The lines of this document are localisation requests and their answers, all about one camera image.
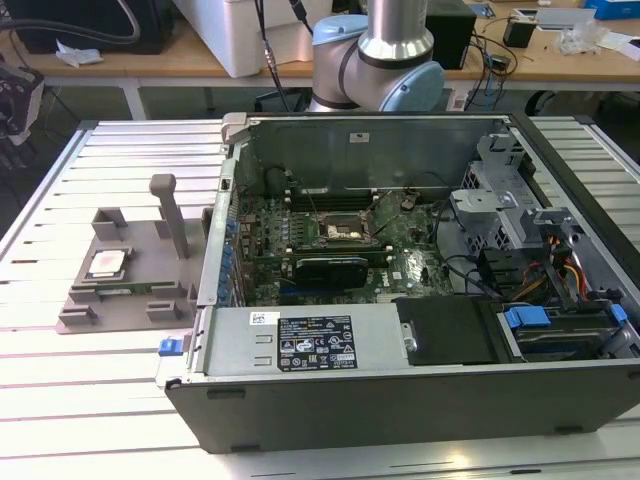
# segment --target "gray case panel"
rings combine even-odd
[[[165,298],[162,293],[158,295],[106,296],[102,297],[102,299],[99,298],[97,301],[87,300],[78,303],[69,298],[64,308],[73,309],[74,307],[89,305],[95,312],[96,317],[86,319],[86,321],[82,318],[71,318],[71,321],[67,321],[66,324],[60,320],[56,325],[56,331],[66,334],[192,327],[195,292],[199,288],[206,239],[202,229],[202,222],[199,220],[186,220],[185,230],[189,242],[190,255],[189,258],[182,260],[178,259],[176,249],[170,238],[161,239],[158,237],[153,221],[129,222],[126,227],[118,230],[121,236],[120,240],[103,242],[96,236],[91,242],[87,256],[74,283],[74,285],[91,287],[92,284],[86,281],[83,282],[83,279],[91,265],[96,250],[133,247],[133,258],[129,262],[123,283],[179,281],[184,289],[183,295],[179,298],[171,298],[171,300],[175,300],[176,307],[180,311],[178,319],[170,315],[165,315],[162,318],[161,316],[152,315],[154,318],[152,320],[147,314],[147,304],[149,302],[162,301]],[[194,295],[189,299],[191,286],[194,288],[192,291]]]
[[[592,432],[640,402],[628,366],[169,385],[209,453]]]

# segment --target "white paper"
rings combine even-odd
[[[622,50],[624,45],[634,38],[638,37],[632,37],[631,35],[625,35],[624,33],[609,32],[598,42],[598,46],[619,52]]]
[[[251,312],[249,325],[277,325],[280,312]]]
[[[77,48],[67,47],[60,43],[60,40],[56,40],[56,43],[58,44],[56,57],[72,67],[79,68],[80,65],[91,65],[104,61],[104,58],[100,56],[100,52],[95,48],[78,50]]]

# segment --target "wooden desk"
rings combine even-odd
[[[570,0],[556,0],[569,6]],[[532,7],[533,2],[491,3],[496,19],[506,18],[514,7]],[[476,30],[484,31],[488,20],[478,19]],[[640,20],[604,22],[612,31],[640,35]],[[502,41],[505,22],[491,24],[484,35]],[[557,33],[535,30],[526,49],[515,49],[518,69],[505,83],[505,89],[634,91],[640,89],[640,62],[621,53],[603,49],[600,55],[561,55],[553,46]],[[18,45],[29,65],[47,77],[47,84],[60,86],[117,86],[123,89],[134,119],[147,118],[140,98],[140,87],[271,87],[268,71],[243,78],[230,78],[198,35],[186,23],[178,23],[175,35],[161,55],[105,54],[105,61],[79,69],[63,64],[53,55],[31,55]],[[490,45],[492,53],[503,53]],[[0,38],[0,52],[9,62],[19,63],[6,35]],[[311,86],[313,64],[292,62],[279,67],[286,86]],[[450,107],[466,98],[482,74],[482,59],[476,49],[467,55],[462,70],[447,71],[447,88],[452,89]]]

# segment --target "aluminum extrusion table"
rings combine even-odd
[[[640,246],[637,166],[593,126],[570,117],[535,121]],[[95,209],[119,206],[128,220],[158,218],[149,179],[171,172],[184,216],[199,217],[215,201],[224,158],[220,127],[220,121],[102,122],[78,131],[0,243],[1,478],[638,475],[640,408],[597,433],[566,437],[208,455],[156,385],[156,348],[175,331],[57,335],[53,326],[93,237]],[[560,204],[551,181],[538,180]]]

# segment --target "black box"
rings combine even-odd
[[[509,20],[502,43],[511,48],[527,48],[537,24],[531,21]]]
[[[433,34],[433,60],[445,70],[464,67],[476,14],[462,0],[429,0],[427,28]]]
[[[52,20],[111,35],[131,34],[131,24],[116,0],[5,0],[4,4],[14,20]],[[128,0],[127,4],[140,24],[140,40],[131,45],[114,45],[49,30],[17,33],[31,53],[55,52],[56,39],[72,48],[97,48],[101,52],[161,53],[173,31],[171,0]]]

